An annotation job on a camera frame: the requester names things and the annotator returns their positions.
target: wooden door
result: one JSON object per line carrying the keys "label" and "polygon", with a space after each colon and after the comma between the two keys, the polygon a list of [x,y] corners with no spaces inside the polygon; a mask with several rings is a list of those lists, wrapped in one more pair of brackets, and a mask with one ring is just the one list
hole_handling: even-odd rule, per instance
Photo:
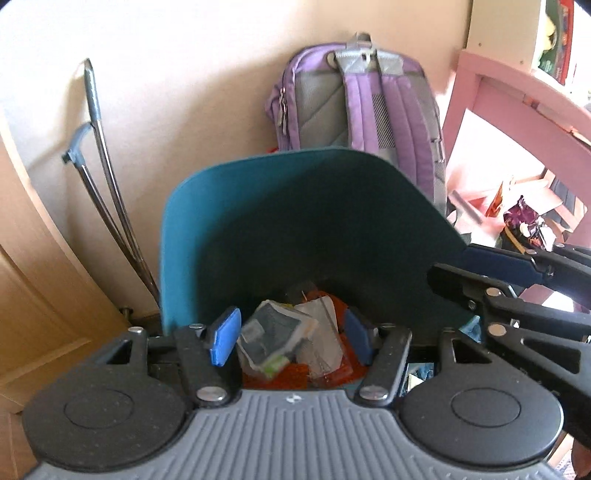
{"label": "wooden door", "polygon": [[0,410],[22,410],[127,326],[51,221],[0,111]]}

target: crutch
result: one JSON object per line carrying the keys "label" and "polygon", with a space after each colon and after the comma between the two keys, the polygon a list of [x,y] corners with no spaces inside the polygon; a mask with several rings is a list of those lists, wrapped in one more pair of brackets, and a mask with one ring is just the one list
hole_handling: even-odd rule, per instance
{"label": "crutch", "polygon": [[[74,164],[78,174],[80,175],[80,178],[82,179],[82,182],[84,183],[88,195],[90,195],[90,198],[92,199],[92,203],[95,204],[100,217],[103,219],[103,222],[109,229],[109,232],[115,239],[115,242],[117,242],[117,245],[119,245],[119,248],[124,253],[125,258],[127,258],[129,264],[138,274],[138,277],[141,279],[141,281],[144,282],[144,285],[146,285],[146,288],[154,297],[156,304],[160,307],[160,291],[158,290],[158,286],[152,277],[152,273],[150,272],[150,269],[148,268],[148,265],[142,256],[142,252],[139,249],[134,231],[131,228],[129,216],[127,215],[127,211],[123,203],[121,191],[117,185],[117,179],[115,177],[115,172],[113,171],[113,165],[111,164],[111,158],[107,149],[105,134],[103,132],[103,125],[100,116],[99,98],[96,91],[95,71],[92,68],[90,59],[86,59],[84,61],[84,87],[86,91],[86,101],[88,103],[88,113],[90,114],[90,122],[78,127],[74,133],[74,136],[72,137],[70,148],[68,148],[66,153],[62,155],[62,159],[66,164],[68,162],[72,162]],[[103,165],[103,172],[105,173],[107,185],[109,186],[109,191],[111,193],[111,198],[113,199],[113,204],[115,205],[117,217],[119,218],[121,226],[123,227],[126,241],[121,235],[121,232],[113,220],[111,213],[107,209],[105,202],[102,199],[102,196],[100,195],[94,180],[92,179],[92,175],[86,166],[84,156],[80,151],[80,143],[90,129],[93,129],[95,133],[95,141],[99,150],[100,163]]]}

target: white wall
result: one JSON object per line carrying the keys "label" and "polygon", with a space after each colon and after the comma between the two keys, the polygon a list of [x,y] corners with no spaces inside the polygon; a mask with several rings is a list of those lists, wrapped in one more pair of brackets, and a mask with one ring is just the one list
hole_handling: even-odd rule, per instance
{"label": "white wall", "polygon": [[[160,219],[201,168],[275,145],[262,105],[308,44],[369,31],[419,59],[445,93],[470,0],[12,0],[0,11],[0,106],[34,187],[117,306],[155,309],[60,154],[86,119],[79,64],[95,67],[106,138],[144,255],[158,274]],[[89,137],[85,153],[101,178]],[[108,197],[104,182],[100,184]]]}

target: clutter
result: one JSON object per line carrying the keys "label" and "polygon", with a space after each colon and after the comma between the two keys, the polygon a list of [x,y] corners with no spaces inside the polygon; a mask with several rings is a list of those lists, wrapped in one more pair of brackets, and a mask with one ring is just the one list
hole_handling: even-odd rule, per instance
{"label": "clutter", "polygon": [[304,364],[289,364],[272,380],[266,381],[242,373],[242,386],[251,390],[306,390],[310,369]]}
{"label": "clutter", "polygon": [[272,300],[263,301],[243,325],[238,338],[242,370],[272,379],[296,355],[302,340],[318,328],[311,316]]}
{"label": "clutter", "polygon": [[298,350],[296,361],[310,368],[310,379],[319,380],[337,370],[343,360],[343,349],[337,331],[335,307],[330,297],[321,297],[295,306],[319,323],[310,340]]}
{"label": "clutter", "polygon": [[501,232],[501,248],[524,253],[527,249],[552,251],[556,235],[544,219],[529,205],[523,195],[503,215],[505,228]]}

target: metal rivet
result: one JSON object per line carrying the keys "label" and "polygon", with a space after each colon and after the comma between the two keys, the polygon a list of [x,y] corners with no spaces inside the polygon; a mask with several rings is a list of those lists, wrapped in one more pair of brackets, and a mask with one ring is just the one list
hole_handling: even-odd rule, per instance
{"label": "metal rivet", "polygon": [[359,390],[359,396],[368,401],[379,401],[388,398],[388,390],[378,385],[369,385]]}
{"label": "metal rivet", "polygon": [[486,289],[486,294],[487,294],[489,297],[498,297],[498,296],[500,296],[500,295],[503,295],[503,292],[502,292],[501,290],[499,290],[498,288],[495,288],[495,287],[488,287],[488,288]]}
{"label": "metal rivet", "polygon": [[502,337],[504,334],[507,333],[507,329],[503,327],[500,323],[493,323],[488,326],[488,333],[495,337]]}
{"label": "metal rivet", "polygon": [[197,398],[203,401],[222,401],[227,396],[228,392],[226,392],[222,387],[202,387],[197,390]]}
{"label": "metal rivet", "polygon": [[202,323],[192,323],[189,325],[189,328],[191,330],[197,330],[197,332],[200,332],[201,330],[205,330],[205,325]]}

